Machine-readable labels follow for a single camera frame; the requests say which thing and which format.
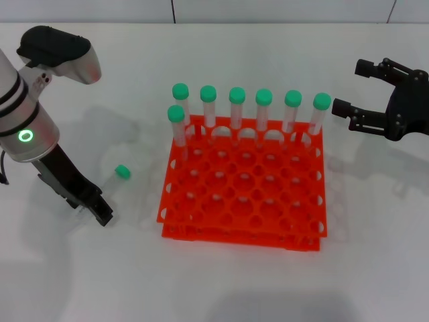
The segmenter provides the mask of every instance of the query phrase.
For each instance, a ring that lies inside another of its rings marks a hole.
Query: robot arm
[[[0,50],[0,146],[16,162],[31,162],[73,208],[87,207],[106,225],[112,209],[58,145],[59,129],[38,101],[52,75],[84,84],[98,81],[93,47],[84,38],[38,26],[23,35],[17,53],[26,63],[19,72]]]
[[[359,60],[355,74],[374,77],[392,84],[395,89],[385,113],[368,111],[335,99],[332,114],[350,117],[349,130],[384,136],[399,141],[404,135],[419,132],[429,135],[429,80],[423,70],[412,70],[388,58],[374,66]]]

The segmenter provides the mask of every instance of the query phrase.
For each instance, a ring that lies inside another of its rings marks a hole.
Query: green cap
[[[286,97],[284,98],[284,103],[290,107],[298,107],[301,105],[302,95],[299,91],[288,91]]]
[[[313,106],[319,111],[326,111],[330,107],[331,98],[326,93],[319,93],[314,97]]]
[[[212,103],[216,99],[216,89],[211,85],[206,85],[201,88],[200,97],[204,103]]]
[[[232,104],[243,104],[246,100],[246,92],[241,87],[234,87],[229,91],[229,101]]]
[[[268,106],[273,101],[273,95],[269,89],[259,89],[256,92],[256,103],[261,106]]]
[[[189,89],[186,84],[178,83],[173,86],[173,97],[175,99],[187,99],[189,96]]]
[[[119,178],[128,180],[131,178],[131,171],[122,164],[118,165],[115,169],[115,172]]]
[[[167,115],[170,122],[179,123],[184,120],[185,111],[180,105],[173,105],[168,108]]]

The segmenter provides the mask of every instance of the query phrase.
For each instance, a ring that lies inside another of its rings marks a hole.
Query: test tube rack
[[[261,132],[255,119],[243,119],[241,129],[231,129],[229,117],[216,123],[205,128],[204,116],[191,115],[187,146],[172,142],[157,218],[162,236],[320,250],[327,237],[322,131],[308,145],[308,123],[293,133],[276,120]],[[225,128],[229,136],[220,134]],[[248,129],[254,138],[242,136]]]

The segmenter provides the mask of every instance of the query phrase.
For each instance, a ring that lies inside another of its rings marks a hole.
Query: white table
[[[15,50],[30,24],[0,24]],[[61,146],[102,184],[119,163],[134,169],[113,196],[117,220],[70,219],[72,209],[30,164],[6,159],[0,186],[0,320],[9,321],[425,321],[429,296],[429,139],[402,141],[324,123],[329,237],[320,253],[163,239],[156,213],[172,138],[171,86],[300,89],[309,120],[314,94],[384,111],[393,87],[354,75],[359,58],[429,70],[427,25],[54,24],[91,40],[102,79],[56,78],[41,102]]]

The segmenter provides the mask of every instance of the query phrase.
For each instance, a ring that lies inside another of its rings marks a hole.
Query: green led ring
[[[33,132],[29,129],[23,129],[20,131],[18,138],[21,142],[30,142],[33,139]]]

